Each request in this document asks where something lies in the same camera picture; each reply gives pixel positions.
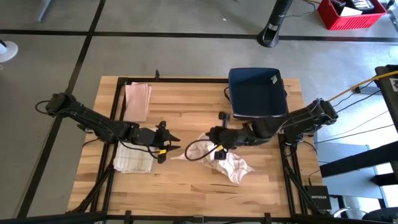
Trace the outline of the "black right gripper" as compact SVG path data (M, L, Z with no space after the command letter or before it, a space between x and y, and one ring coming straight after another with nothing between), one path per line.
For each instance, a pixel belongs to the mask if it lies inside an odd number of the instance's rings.
M236 149L239 146L249 146L252 143L252 133L247 124L244 124L241 129L229 129L228 123L230 115L226 112L219 112L218 119L222 120L221 126L212 127L206 135L214 144L222 145L222 151L214 153L215 160L226 160L227 153L230 149Z

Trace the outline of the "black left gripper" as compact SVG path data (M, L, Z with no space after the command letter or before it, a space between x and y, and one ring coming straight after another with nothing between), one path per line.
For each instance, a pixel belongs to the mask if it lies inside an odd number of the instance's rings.
M150 156L156 159L158 164L163 164L167 159L167 153L180 149L180 146L171 145L171 141L180 142L180 139L175 137L166 129L166 122L161 121L153 131L149 128L139 128L136 133L136 142L145 146ZM166 149L167 153L160 154L161 149Z

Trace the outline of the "white towel with red checks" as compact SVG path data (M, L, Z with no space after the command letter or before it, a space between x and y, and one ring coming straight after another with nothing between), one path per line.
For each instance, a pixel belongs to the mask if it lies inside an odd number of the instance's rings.
M214 145L209 137L202 133L197 140L188 144L181 155L172 159L200 163L227 176L233 184L239 184L246 174L255 171L242 157L233 152L227 153L226 160L215 160L216 148L217 145Z

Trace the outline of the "white towel with grey checks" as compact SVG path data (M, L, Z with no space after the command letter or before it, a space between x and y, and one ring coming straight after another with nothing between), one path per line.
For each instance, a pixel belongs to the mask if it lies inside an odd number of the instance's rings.
M150 173L154 158L147 152L145 146L131 143L118 143L113 159L114 169L122 173Z

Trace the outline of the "navy fabric basket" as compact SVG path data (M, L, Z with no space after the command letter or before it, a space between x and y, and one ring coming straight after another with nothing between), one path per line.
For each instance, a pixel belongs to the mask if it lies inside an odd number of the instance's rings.
M279 117L288 113L287 93L276 68L232 68L224 95L234 119Z

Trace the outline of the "plain pink towel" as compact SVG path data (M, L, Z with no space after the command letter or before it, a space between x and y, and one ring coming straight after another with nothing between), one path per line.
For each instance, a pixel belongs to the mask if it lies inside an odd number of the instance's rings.
M124 120L146 122L149 114L149 102L152 87L147 83L132 82L125 86L126 110Z

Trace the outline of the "black floor stand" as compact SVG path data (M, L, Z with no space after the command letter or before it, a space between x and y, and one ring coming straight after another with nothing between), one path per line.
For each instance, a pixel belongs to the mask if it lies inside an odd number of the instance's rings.
M293 0L276 0L270 18L257 35L257 42L267 48L279 43L279 31Z

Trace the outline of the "black desk foot beam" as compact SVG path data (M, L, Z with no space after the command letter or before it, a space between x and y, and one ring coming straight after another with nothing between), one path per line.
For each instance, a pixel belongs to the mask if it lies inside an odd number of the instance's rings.
M390 163L393 172L375 175L370 181L380 187L398 185L398 141L324 164L320 172L322 177L331 177L385 163Z

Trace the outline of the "grey power strip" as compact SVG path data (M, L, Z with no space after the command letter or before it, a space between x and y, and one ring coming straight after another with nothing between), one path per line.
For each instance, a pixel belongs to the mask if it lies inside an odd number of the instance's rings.
M354 89L354 93L371 95L373 93L379 95L380 88L376 86L359 86Z

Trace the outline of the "black desk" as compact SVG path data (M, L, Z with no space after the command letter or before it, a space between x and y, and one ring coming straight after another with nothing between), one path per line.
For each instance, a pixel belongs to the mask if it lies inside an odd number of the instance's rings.
M380 88L390 116L398 132L398 65L385 65L375 68L376 75L397 72L394 75L380 78L376 85Z

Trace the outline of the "red plastic crate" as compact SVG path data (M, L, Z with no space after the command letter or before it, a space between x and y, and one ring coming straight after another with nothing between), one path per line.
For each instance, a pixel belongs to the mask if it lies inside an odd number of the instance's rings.
M318 6L318 13L328 30L353 30L372 27L380 17L387 14L386 9L378 0L370 0L374 5L373 13L357 16L340 16L331 0L322 0Z

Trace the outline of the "black office chair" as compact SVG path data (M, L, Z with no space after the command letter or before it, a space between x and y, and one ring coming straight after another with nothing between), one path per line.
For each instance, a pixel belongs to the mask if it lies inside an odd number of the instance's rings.
M362 217L362 220L398 224L398 207L380 208L371 212L365 212L359 208L354 207L345 207L337 210L332 215L336 218L342 213L350 210L363 213L364 215Z

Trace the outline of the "white box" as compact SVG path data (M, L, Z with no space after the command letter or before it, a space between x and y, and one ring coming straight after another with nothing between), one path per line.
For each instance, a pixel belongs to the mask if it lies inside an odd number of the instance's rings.
M363 12L354 8L344 7L341 10L340 17L350 17L350 16L358 16L361 15Z

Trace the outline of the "grey furniture leg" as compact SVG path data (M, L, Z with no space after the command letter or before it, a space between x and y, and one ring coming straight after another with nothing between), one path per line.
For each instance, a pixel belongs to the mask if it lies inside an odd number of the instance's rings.
M53 0L40 0L39 8L35 15L35 21L41 23L46 15L47 9L50 7Z

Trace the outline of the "black device in crate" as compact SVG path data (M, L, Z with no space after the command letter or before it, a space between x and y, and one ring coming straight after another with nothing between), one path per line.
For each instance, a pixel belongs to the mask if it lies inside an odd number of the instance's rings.
M351 0L351 5L354 9L363 12L373 11L374 4L370 0Z

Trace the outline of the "white round stand base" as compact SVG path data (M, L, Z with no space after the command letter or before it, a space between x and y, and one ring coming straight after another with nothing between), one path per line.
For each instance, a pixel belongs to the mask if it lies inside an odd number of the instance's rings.
M18 53L18 45L15 42L0 39L0 63L7 62Z

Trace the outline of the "black metal table frame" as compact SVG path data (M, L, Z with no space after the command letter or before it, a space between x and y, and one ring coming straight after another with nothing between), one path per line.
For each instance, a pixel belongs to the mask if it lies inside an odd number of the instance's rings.
M85 212L106 212L109 219L124 219L130 211L135 216L131 220L185 218L204 222L256 222L258 218L263 222L265 213L270 213L275 222L286 222L292 212L302 213L301 208L306 208L293 184L286 189L277 137L258 147L234 151L255 169L240 184L232 184L227 176L199 162L172 159L200 134L221 124L219 111L230 113L223 94L227 78L102 77L93 109L110 118L122 118L124 84L130 80L152 87L149 115L141 126L155 128L166 121L170 132L181 139L173 145L181 148L171 151L163 164L154 161L150 173L112 170ZM116 146L99 141L83 148L67 210L77 210L105 166L112 164L115 152Z

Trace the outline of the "black Netgear network switch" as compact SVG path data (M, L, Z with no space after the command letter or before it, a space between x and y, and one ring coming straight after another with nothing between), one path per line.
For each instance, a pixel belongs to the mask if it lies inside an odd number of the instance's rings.
M330 196L326 186L305 186L305 190L319 209L331 210Z

